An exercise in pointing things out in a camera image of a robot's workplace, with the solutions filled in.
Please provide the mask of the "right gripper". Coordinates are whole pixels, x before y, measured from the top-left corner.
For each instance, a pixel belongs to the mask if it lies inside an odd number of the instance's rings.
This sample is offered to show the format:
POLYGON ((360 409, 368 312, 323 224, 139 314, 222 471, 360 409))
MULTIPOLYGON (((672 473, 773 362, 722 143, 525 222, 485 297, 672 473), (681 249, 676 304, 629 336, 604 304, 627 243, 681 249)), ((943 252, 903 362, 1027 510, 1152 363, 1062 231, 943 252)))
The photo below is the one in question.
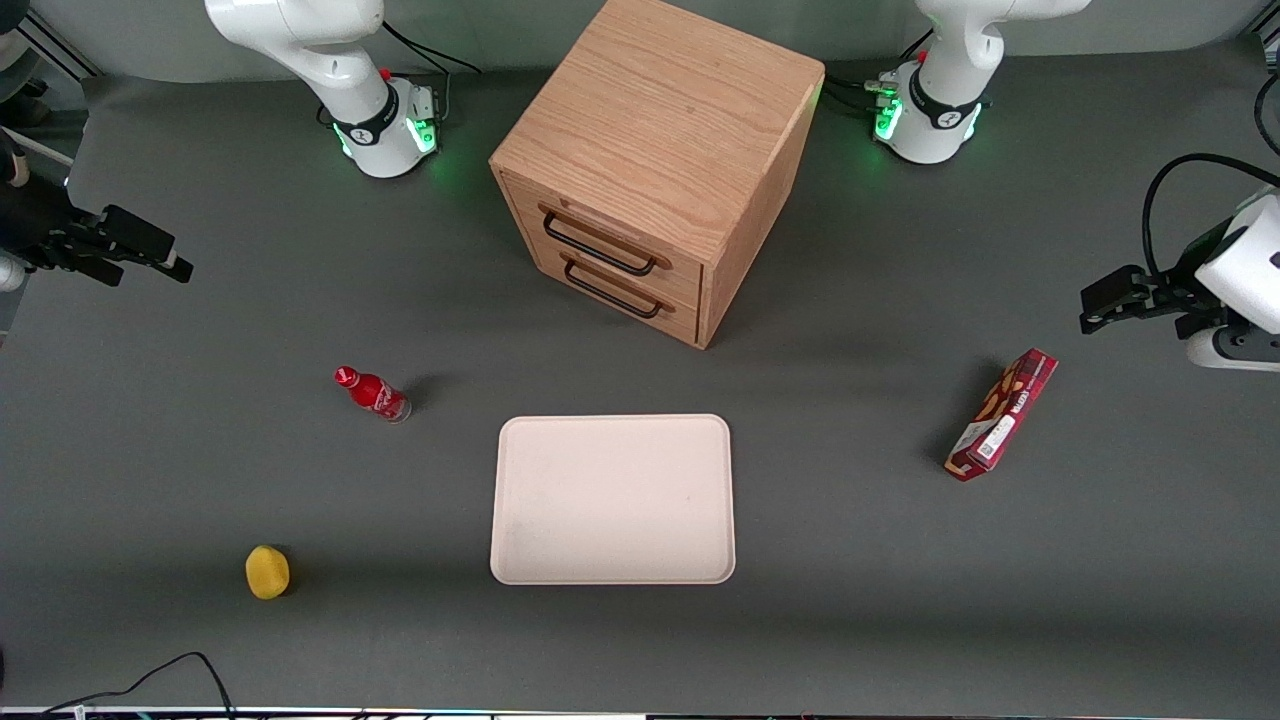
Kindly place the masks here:
POLYGON ((100 215, 104 255, 95 246, 79 242, 51 242, 50 251, 46 250, 51 234, 78 234, 77 225, 93 223, 95 214, 77 208, 58 182, 29 178, 22 186, 1 183, 3 252, 24 273, 63 269, 118 287, 124 272, 113 261, 124 261, 189 283, 193 265, 178 255, 175 237, 116 205, 105 206, 100 215))

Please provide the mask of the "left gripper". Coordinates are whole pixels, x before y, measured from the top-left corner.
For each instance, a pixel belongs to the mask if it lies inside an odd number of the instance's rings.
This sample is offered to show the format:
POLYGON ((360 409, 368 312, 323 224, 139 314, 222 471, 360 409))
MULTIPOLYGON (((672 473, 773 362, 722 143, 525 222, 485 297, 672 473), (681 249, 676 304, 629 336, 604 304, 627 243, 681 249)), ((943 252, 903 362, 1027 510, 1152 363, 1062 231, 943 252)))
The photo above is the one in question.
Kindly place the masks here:
MULTIPOLYGON (((1193 241, 1170 270, 1160 272, 1161 293, 1184 315, 1181 341, 1220 327, 1253 327, 1279 333, 1279 200, 1262 190, 1235 214, 1193 241)), ((1151 286, 1138 265, 1125 265, 1080 291, 1080 332, 1093 334, 1115 322, 1144 319, 1151 286)))

